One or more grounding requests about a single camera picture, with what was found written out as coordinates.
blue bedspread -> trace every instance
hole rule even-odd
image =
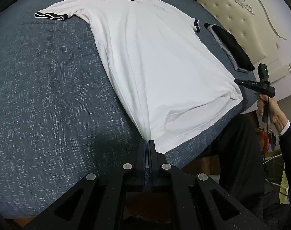
[[[89,172],[107,173],[131,160],[141,138],[120,104],[99,58],[89,25],[38,20],[34,12],[61,0],[19,0],[0,15],[0,211],[39,214]],[[163,0],[200,20],[199,37],[235,78],[223,50],[203,27],[219,23],[192,0]],[[246,99],[214,126],[169,151],[182,167],[211,143]]]

white polo shirt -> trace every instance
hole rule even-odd
[[[242,100],[234,77],[201,43],[198,21],[160,0],[64,0],[35,13],[90,24],[107,76],[145,140],[165,153]]]

hand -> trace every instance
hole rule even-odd
[[[288,123],[288,119],[286,115],[281,111],[280,107],[278,106],[276,100],[274,98],[270,98],[267,95],[259,94],[259,99],[257,101],[257,113],[263,116],[264,112],[264,101],[268,102],[269,100],[269,109],[270,109],[270,116],[271,122],[274,123],[278,133],[284,129],[286,124]]]

red object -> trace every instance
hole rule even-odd
[[[266,131],[261,131],[262,139],[264,142],[264,147],[263,147],[263,152],[266,153],[269,150],[269,136],[268,132]]]

white shirt cuff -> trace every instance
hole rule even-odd
[[[290,122],[288,120],[287,124],[285,125],[284,129],[281,131],[281,133],[279,134],[279,136],[282,136],[290,127]]]

